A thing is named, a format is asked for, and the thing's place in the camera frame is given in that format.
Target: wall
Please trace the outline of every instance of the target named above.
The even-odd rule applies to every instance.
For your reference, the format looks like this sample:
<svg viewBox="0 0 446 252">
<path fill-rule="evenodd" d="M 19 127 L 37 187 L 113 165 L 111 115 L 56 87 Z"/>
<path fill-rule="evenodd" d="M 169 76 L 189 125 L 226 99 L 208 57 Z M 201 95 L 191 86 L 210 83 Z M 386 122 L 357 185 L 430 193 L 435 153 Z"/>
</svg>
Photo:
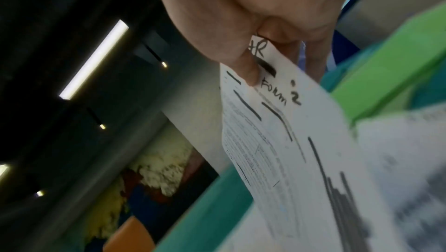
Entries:
<svg viewBox="0 0 446 252">
<path fill-rule="evenodd" d="M 364 48 L 378 42 L 410 16 L 444 0 L 361 0 L 338 24 L 338 31 Z"/>
</svg>

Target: fluorescent light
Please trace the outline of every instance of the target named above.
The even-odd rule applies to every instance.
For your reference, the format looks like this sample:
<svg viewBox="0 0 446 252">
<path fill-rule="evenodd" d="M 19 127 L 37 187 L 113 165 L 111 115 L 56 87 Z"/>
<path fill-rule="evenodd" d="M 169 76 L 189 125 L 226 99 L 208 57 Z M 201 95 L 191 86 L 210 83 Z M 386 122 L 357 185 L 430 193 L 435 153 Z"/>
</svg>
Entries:
<svg viewBox="0 0 446 252">
<path fill-rule="evenodd" d="M 113 29 L 108 33 L 107 37 L 102 41 L 90 58 L 80 68 L 78 73 L 71 79 L 68 85 L 60 93 L 59 97 L 70 100 L 82 84 L 88 79 L 93 71 L 99 66 L 101 61 L 112 50 L 119 39 L 124 35 L 129 27 L 123 22 L 119 21 Z"/>
<path fill-rule="evenodd" d="M 9 169 L 9 166 L 6 164 L 0 165 L 0 177 L 3 176 Z"/>
</svg>

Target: paper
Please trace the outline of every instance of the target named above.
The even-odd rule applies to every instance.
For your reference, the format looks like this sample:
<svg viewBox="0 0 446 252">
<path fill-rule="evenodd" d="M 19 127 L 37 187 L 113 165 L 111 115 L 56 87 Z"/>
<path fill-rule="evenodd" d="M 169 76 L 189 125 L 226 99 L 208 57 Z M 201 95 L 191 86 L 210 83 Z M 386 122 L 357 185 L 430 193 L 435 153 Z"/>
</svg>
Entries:
<svg viewBox="0 0 446 252">
<path fill-rule="evenodd" d="M 446 104 L 357 124 L 367 166 L 412 251 L 446 251 Z"/>
<path fill-rule="evenodd" d="M 223 148 L 277 243 L 402 251 L 339 106 L 267 40 L 249 47 L 262 66 L 256 87 L 221 65 Z"/>
<path fill-rule="evenodd" d="M 255 204 L 217 249 L 217 252 L 282 252 L 268 231 L 265 219 Z"/>
</svg>

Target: hand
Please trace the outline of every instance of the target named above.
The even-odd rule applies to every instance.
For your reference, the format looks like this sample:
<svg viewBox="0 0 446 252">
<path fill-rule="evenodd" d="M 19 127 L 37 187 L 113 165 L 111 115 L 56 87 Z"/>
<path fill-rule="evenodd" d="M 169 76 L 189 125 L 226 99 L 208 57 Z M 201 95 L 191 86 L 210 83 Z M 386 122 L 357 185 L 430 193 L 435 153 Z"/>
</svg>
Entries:
<svg viewBox="0 0 446 252">
<path fill-rule="evenodd" d="M 300 42 L 306 42 L 306 72 L 319 81 L 345 0 L 162 1 L 175 26 L 194 47 L 255 85 L 259 68 L 247 49 L 253 34 L 271 40 L 294 63 Z"/>
</svg>

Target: orange object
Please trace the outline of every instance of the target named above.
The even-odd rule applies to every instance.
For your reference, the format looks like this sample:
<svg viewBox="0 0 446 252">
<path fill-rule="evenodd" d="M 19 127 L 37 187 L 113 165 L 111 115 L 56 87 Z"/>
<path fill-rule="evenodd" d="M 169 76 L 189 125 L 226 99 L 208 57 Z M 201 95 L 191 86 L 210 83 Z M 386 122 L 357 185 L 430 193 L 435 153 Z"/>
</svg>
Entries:
<svg viewBox="0 0 446 252">
<path fill-rule="evenodd" d="M 131 216 L 104 244 L 103 252 L 151 252 L 155 243 L 144 225 Z"/>
</svg>

